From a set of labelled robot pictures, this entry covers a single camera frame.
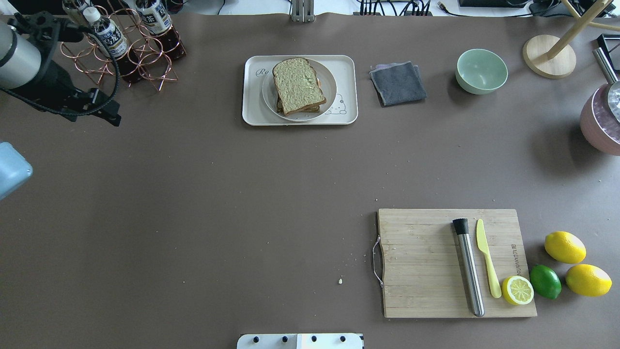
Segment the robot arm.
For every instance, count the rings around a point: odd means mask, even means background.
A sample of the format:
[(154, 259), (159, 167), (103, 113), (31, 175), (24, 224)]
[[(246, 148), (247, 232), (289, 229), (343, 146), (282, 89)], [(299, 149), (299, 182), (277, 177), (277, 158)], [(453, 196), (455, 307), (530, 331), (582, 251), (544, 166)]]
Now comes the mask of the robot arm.
[(117, 127), (119, 104), (114, 100), (120, 85), (115, 78), (111, 95), (98, 88), (76, 87), (71, 77), (54, 61), (59, 42), (80, 42), (93, 29), (78, 26), (68, 18), (42, 11), (15, 13), (1, 25), (1, 90), (40, 112), (49, 112), (75, 122), (93, 115)]

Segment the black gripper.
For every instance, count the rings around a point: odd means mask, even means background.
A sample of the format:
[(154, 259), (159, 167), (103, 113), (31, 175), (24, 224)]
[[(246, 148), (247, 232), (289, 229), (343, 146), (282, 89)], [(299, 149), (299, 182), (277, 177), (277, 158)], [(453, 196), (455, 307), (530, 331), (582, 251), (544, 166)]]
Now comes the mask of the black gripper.
[(121, 116), (113, 96), (97, 88), (75, 87), (69, 73), (53, 60), (58, 42), (79, 42), (84, 33), (93, 30), (51, 13), (15, 13), (7, 22), (7, 93), (71, 122), (93, 115), (117, 127)]

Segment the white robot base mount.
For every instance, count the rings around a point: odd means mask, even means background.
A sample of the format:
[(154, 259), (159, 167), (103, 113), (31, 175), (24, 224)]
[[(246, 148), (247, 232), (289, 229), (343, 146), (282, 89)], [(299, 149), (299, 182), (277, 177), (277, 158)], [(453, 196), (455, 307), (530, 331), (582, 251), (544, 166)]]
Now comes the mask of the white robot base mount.
[(360, 333), (267, 333), (240, 336), (237, 349), (363, 349)]

